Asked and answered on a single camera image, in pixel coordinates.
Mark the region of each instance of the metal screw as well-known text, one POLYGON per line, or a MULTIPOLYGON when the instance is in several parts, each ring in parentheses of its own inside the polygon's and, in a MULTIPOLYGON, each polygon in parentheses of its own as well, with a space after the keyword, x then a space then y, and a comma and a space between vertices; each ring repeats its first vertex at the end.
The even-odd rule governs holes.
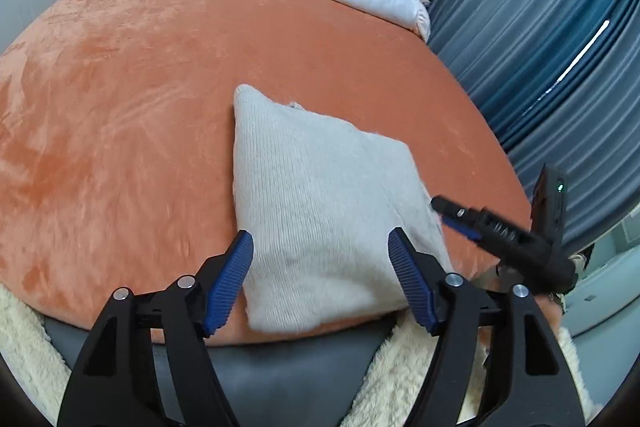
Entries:
POLYGON ((113 298, 116 299, 116 301, 124 301, 127 297, 129 297, 129 290, 126 288, 118 288, 113 292, 113 298))
POLYGON ((178 286, 180 286, 180 288, 191 288, 195 283, 196 280, 193 275, 183 275, 178 279, 178 286))
POLYGON ((526 297, 527 295, 529 295, 529 288, 527 288, 524 284, 516 284, 513 287, 513 294, 516 297, 526 297))
POLYGON ((457 273, 447 274, 444 280, 449 286, 453 286, 454 288, 462 286, 462 283, 465 281, 464 279, 462 279, 462 276, 458 275, 457 273))

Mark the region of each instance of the blue curtain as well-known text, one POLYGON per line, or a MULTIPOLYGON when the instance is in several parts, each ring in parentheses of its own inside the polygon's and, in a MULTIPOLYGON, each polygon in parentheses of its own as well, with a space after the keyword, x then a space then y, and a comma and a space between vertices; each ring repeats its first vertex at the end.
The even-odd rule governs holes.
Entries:
POLYGON ((431 49, 527 194, 545 161, 569 173, 567 248, 614 225, 640 197, 640 0, 434 0, 430 13, 431 49))

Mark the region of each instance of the cream fluffy rug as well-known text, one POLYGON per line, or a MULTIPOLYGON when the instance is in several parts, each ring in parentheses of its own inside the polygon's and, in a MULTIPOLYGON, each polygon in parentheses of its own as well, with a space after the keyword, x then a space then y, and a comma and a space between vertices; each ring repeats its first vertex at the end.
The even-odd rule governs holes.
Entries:
MULTIPOLYGON (((398 320, 380 347, 364 384, 341 427, 401 427, 417 397, 437 339, 409 313, 398 320)), ((560 347, 569 363, 587 420, 599 411, 584 386, 578 354, 561 328, 560 347)), ((55 425, 69 378, 60 354, 49 342, 42 318, 0 284, 0 353, 31 401, 55 425)), ((484 352, 478 348, 460 420, 475 416, 484 382, 484 352)))

